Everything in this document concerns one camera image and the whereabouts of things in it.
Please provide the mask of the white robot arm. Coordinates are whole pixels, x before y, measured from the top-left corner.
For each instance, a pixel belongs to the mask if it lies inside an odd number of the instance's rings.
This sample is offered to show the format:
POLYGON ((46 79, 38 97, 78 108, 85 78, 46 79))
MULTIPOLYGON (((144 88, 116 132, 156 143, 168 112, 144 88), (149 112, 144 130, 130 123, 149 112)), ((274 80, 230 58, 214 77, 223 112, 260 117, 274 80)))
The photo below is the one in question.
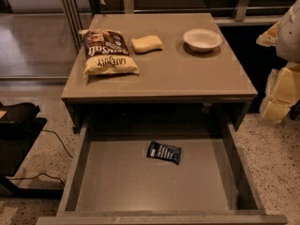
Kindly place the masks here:
POLYGON ((275 47, 277 56, 287 61, 281 70, 271 70, 260 107, 265 124, 278 124, 300 100, 300 0, 279 22, 259 35, 256 43, 275 47))

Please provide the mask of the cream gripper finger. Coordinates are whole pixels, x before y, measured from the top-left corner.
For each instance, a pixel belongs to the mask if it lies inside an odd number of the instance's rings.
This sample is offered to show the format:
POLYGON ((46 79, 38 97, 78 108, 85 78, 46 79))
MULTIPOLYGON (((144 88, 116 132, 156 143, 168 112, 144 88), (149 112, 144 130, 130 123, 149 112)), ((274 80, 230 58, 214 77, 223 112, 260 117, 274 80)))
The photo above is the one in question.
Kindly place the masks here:
POLYGON ((272 69, 262 100, 262 118, 280 122, 300 100, 300 64, 289 62, 281 70, 272 69))
POLYGON ((267 31, 258 36, 256 43, 264 47, 275 47, 277 45, 278 27, 279 22, 273 24, 267 31))

